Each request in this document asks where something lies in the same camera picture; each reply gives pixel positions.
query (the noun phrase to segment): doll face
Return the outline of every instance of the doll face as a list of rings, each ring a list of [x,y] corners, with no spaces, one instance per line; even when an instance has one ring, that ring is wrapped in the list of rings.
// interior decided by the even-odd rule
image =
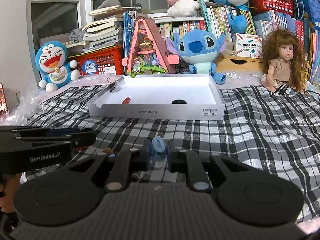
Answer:
[[[39,66],[45,73],[50,73],[55,68],[61,67],[66,61],[64,50],[59,46],[49,44],[44,46],[41,52]]]
[[[293,59],[293,46],[292,45],[281,45],[278,48],[279,57],[284,60],[292,60]]]

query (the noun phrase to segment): white box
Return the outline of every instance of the white box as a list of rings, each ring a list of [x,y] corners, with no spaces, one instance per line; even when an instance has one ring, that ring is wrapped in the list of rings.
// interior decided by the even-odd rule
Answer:
[[[244,33],[235,33],[233,41],[235,56],[262,58],[261,36]]]
[[[88,103],[91,116],[171,120],[223,120],[225,102],[210,75],[124,76]],[[129,104],[122,104],[130,97]],[[186,104],[172,104],[174,100]]]

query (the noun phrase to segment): gray cloth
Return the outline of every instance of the gray cloth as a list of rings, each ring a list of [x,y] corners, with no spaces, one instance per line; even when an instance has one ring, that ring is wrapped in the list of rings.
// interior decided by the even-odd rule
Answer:
[[[77,43],[83,41],[85,31],[82,28],[74,29],[70,33],[70,41]]]

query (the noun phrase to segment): mobile phone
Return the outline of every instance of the mobile phone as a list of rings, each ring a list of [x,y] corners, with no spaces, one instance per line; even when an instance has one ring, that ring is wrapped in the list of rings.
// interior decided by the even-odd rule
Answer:
[[[8,113],[7,101],[5,100],[3,85],[0,83],[0,117]]]

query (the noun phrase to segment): red pen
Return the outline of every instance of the red pen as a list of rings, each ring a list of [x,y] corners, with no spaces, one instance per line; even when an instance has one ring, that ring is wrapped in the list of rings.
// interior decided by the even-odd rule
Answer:
[[[121,104],[124,105],[124,104],[128,104],[129,102],[130,102],[130,98],[127,97],[125,100],[123,100]]]

